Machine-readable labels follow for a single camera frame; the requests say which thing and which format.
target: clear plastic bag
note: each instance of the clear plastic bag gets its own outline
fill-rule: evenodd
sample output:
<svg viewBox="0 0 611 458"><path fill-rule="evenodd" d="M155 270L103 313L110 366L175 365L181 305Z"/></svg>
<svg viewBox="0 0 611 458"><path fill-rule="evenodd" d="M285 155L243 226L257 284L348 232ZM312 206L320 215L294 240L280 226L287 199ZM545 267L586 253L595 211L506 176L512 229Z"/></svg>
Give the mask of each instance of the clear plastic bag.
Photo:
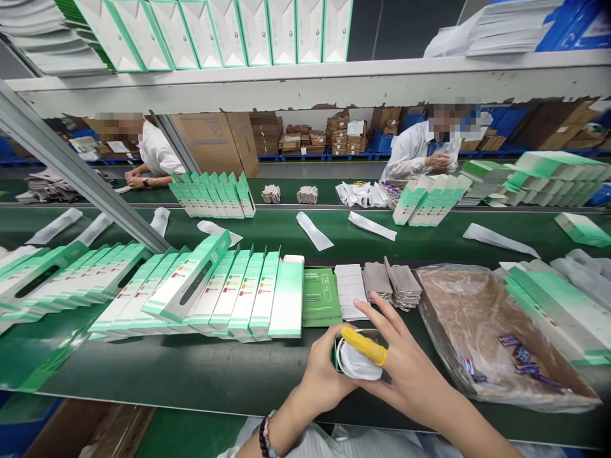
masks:
<svg viewBox="0 0 611 458"><path fill-rule="evenodd" d="M416 273L424 292L420 314L456 387L465 396L548 413L580 413L601 404L490 269L445 264L421 267ZM551 391L540 381L518 373L513 347L498 341L506 334L515 335L532 351L542 375L570 391ZM486 381L476 383L467 372L469 367Z"/></svg>

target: hand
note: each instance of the hand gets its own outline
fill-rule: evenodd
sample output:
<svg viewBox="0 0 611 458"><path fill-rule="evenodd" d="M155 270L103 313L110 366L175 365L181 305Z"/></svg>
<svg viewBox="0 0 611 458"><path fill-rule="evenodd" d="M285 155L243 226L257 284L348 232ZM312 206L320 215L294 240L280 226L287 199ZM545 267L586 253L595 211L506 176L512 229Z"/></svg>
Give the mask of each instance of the hand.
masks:
<svg viewBox="0 0 611 458"><path fill-rule="evenodd" d="M125 179L129 180L130 178L139 177L140 175L142 174L138 171L138 169L132 169L125 172Z"/></svg>
<svg viewBox="0 0 611 458"><path fill-rule="evenodd" d="M450 165L450 156L446 153L437 153L425 159L425 165L434 169L445 169Z"/></svg>
<svg viewBox="0 0 611 458"><path fill-rule="evenodd" d="M127 179L127 186L129 186L132 189L143 189L145 179L146 178L142 178L139 176L130 177Z"/></svg>
<svg viewBox="0 0 611 458"><path fill-rule="evenodd" d="M355 306L389 345L383 367L392 382L355 380L356 383L412 420L443 434L446 422L456 417L465 402L471 404L446 382L396 310L375 292L370 295L384 315L359 300L355 300Z"/></svg>
<svg viewBox="0 0 611 458"><path fill-rule="evenodd" d="M335 337L344 326L354 327L346 323L332 326L312 344L304 378L294 390L302 408L309 410L312 418L335 408L356 389L352 379L337 372L331 363Z"/></svg>

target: white shelf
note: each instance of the white shelf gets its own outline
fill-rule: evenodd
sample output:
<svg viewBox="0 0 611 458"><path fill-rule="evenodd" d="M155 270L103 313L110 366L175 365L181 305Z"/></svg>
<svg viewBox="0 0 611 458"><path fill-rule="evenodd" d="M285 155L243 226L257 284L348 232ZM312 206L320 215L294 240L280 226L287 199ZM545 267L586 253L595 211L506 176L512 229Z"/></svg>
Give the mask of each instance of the white shelf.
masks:
<svg viewBox="0 0 611 458"><path fill-rule="evenodd" d="M482 103L611 95L611 51L9 80L42 118Z"/></svg>

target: beaded bracelet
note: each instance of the beaded bracelet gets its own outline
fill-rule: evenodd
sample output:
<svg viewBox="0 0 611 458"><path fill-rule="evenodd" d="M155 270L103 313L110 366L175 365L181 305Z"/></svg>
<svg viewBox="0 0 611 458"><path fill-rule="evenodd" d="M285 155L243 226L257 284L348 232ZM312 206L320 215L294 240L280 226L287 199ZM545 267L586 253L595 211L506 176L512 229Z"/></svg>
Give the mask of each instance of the beaded bracelet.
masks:
<svg viewBox="0 0 611 458"><path fill-rule="evenodd" d="M278 458L274 447L269 443L269 421L275 413L276 411L272 410L271 413L263 419L259 427L259 446L261 447L263 458Z"/></svg>

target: worker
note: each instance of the worker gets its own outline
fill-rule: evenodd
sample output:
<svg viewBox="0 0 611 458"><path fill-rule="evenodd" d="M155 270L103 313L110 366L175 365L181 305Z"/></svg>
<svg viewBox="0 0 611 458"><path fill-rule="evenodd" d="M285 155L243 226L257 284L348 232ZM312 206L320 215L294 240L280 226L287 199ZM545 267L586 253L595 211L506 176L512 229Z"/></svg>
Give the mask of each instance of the worker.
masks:
<svg viewBox="0 0 611 458"><path fill-rule="evenodd" d="M404 130L393 145L382 179L413 179L419 175L451 174L458 164L462 110L430 104L426 121Z"/></svg>
<svg viewBox="0 0 611 458"><path fill-rule="evenodd" d="M400 431L361 428L358 434L348 437L344 434L343 440L334 440L322 428L311 424L357 387L442 434L466 458L523 458L466 397L449 385L396 310L375 292L371 292L371 297L382 314L368 303L355 300L354 304L380 331L388 350L357 337L367 341L362 345L363 353L388 372L391 383L351 379L337 372L330 358L335 337L343 327L352 326L346 323L333 326L312 344L303 379L280 409L263 421L247 420L238 435L238 445L218 458L425 457L423 449ZM342 334L349 342L350 333Z"/></svg>
<svg viewBox="0 0 611 458"><path fill-rule="evenodd" d="M138 141L142 165L125 173L127 186L132 189L166 188L172 173L185 173L185 168L165 138L164 133L145 120L142 113L132 113L128 119L117 120L120 135Z"/></svg>

